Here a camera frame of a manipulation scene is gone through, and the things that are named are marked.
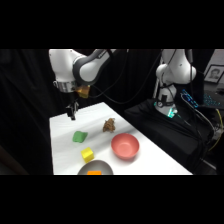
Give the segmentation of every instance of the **cube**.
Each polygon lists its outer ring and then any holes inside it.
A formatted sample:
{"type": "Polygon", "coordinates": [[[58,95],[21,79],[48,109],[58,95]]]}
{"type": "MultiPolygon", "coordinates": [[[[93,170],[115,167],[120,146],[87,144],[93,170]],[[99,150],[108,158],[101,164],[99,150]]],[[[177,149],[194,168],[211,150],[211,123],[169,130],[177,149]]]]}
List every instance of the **cube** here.
{"type": "Polygon", "coordinates": [[[94,159],[94,154],[93,154],[93,151],[91,150],[91,148],[84,149],[81,152],[81,154],[86,163],[89,163],[90,161],[92,161],[94,159]]]}

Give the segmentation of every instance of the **orange object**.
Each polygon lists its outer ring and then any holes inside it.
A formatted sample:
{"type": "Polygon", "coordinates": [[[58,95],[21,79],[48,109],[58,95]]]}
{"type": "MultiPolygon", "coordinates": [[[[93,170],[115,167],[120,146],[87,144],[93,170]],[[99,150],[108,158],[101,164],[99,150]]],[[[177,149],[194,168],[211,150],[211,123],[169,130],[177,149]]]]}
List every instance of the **orange object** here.
{"type": "Polygon", "coordinates": [[[89,98],[90,86],[80,86],[75,90],[80,97],[87,99],[89,98]]]}
{"type": "Polygon", "coordinates": [[[87,173],[88,176],[101,176],[102,172],[101,171],[89,171],[87,173]]]}

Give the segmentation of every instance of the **cable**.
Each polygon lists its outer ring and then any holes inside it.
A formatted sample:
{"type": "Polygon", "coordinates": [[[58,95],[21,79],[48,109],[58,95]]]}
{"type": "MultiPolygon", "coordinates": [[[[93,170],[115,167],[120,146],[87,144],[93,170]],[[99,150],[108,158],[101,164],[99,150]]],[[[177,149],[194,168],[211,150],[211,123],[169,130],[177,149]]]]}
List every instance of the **cable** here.
{"type": "MultiPolygon", "coordinates": [[[[219,114],[219,118],[220,118],[220,121],[221,121],[221,129],[222,129],[222,133],[223,133],[222,116],[221,116],[221,114],[220,114],[220,112],[219,112],[218,109],[216,109],[216,111],[217,111],[217,113],[219,114]]],[[[217,140],[217,142],[215,143],[215,145],[214,145],[212,148],[210,148],[210,149],[208,150],[209,152],[211,152],[211,151],[218,145],[218,143],[219,143],[219,141],[220,141],[221,138],[222,138],[222,135],[221,135],[221,137],[217,140]]]]}
{"type": "Polygon", "coordinates": [[[129,53],[129,49],[127,49],[127,55],[126,55],[126,59],[125,59],[125,63],[124,63],[124,67],[123,67],[123,69],[122,69],[122,71],[121,71],[120,76],[119,76],[118,79],[114,82],[114,84],[112,84],[111,86],[109,86],[106,90],[104,90],[104,91],[103,91],[101,94],[99,94],[98,96],[89,96],[90,98],[96,99],[96,98],[102,96],[104,93],[106,93],[109,89],[111,89],[113,86],[115,86],[115,85],[118,83],[118,81],[121,79],[121,77],[122,77],[122,75],[123,75],[124,69],[126,68],[127,61],[128,61],[128,55],[129,55],[128,53],[129,53]]]}
{"type": "MultiPolygon", "coordinates": [[[[181,98],[182,98],[182,100],[185,102],[185,103],[187,103],[191,108],[193,108],[193,106],[190,104],[190,103],[188,103],[184,98],[183,98],[183,95],[185,95],[185,94],[181,94],[181,98]]],[[[198,114],[200,114],[208,123],[209,123],[209,125],[211,126],[211,128],[212,128],[212,130],[213,130],[213,134],[215,134],[215,128],[214,128],[214,126],[212,125],[212,123],[208,120],[208,118],[207,117],[205,117],[200,111],[198,111],[198,110],[196,110],[195,109],[195,111],[198,113],[198,114]]]]}
{"type": "Polygon", "coordinates": [[[116,104],[127,104],[127,103],[129,103],[129,102],[131,102],[141,91],[142,91],[142,89],[143,89],[143,87],[145,86],[145,83],[146,83],[146,81],[148,80],[148,78],[149,78],[149,76],[150,76],[150,74],[151,74],[151,72],[152,72],[152,70],[153,70],[153,68],[155,67],[155,65],[156,65],[156,63],[157,63],[157,61],[159,60],[159,58],[160,58],[160,56],[161,56],[161,54],[162,54],[162,52],[164,51],[164,49],[162,49],[162,51],[160,52],[160,54],[158,55],[158,57],[156,58],[156,60],[154,61],[154,63],[153,63],[153,65],[152,65],[152,67],[151,67],[151,69],[150,69],[150,71],[149,71],[149,73],[148,73],[148,75],[147,75],[147,77],[146,77],[146,79],[145,79],[145,81],[144,81],[144,83],[143,83],[143,85],[142,85],[142,87],[139,89],[139,91],[134,95],[134,97],[132,97],[130,100],[128,100],[128,101],[126,101],[126,102],[118,102],[118,101],[116,101],[116,100],[113,100],[113,99],[111,99],[109,96],[107,96],[105,93],[103,93],[98,87],[96,87],[96,86],[93,86],[94,88],[96,88],[98,91],[100,91],[107,99],[109,99],[110,101],[112,101],[112,102],[114,102],[114,103],[116,103],[116,104]]]}

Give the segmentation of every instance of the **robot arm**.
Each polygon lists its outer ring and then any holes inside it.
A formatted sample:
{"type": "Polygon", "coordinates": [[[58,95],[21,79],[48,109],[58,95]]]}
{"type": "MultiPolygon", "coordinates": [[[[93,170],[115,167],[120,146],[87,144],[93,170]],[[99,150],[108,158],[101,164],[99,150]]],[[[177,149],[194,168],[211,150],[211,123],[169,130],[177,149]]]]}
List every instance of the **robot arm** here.
{"type": "MultiPolygon", "coordinates": [[[[165,64],[160,65],[156,72],[160,82],[156,109],[172,118],[177,113],[174,104],[177,90],[173,84],[188,84],[191,82],[191,64],[186,58],[185,49],[164,49],[162,57],[165,64]]],[[[192,67],[192,80],[194,80],[196,74],[196,69],[192,67]]]]}
{"type": "Polygon", "coordinates": [[[119,49],[96,49],[90,56],[82,55],[72,49],[51,49],[50,62],[56,76],[54,85],[70,95],[71,104],[67,107],[68,116],[75,120],[78,110],[75,91],[80,86],[94,85],[104,67],[119,49]]]}

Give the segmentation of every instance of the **white table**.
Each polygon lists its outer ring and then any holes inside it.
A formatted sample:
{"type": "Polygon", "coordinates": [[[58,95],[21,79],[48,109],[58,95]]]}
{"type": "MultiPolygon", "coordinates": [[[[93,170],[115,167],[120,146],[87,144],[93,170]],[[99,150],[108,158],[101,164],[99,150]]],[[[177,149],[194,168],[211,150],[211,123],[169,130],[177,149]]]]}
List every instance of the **white table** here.
{"type": "Polygon", "coordinates": [[[95,160],[107,162],[115,175],[191,175],[105,103],[79,110],[76,121],[67,114],[51,118],[50,129],[55,175],[77,175],[85,165],[81,151],[87,147],[93,150],[95,160]],[[115,118],[116,131],[103,133],[109,118],[115,118]],[[72,141],[76,131],[89,133],[84,143],[72,141]],[[140,151],[132,161],[117,158],[111,149],[111,140],[120,133],[132,134],[140,142],[140,151]]]}

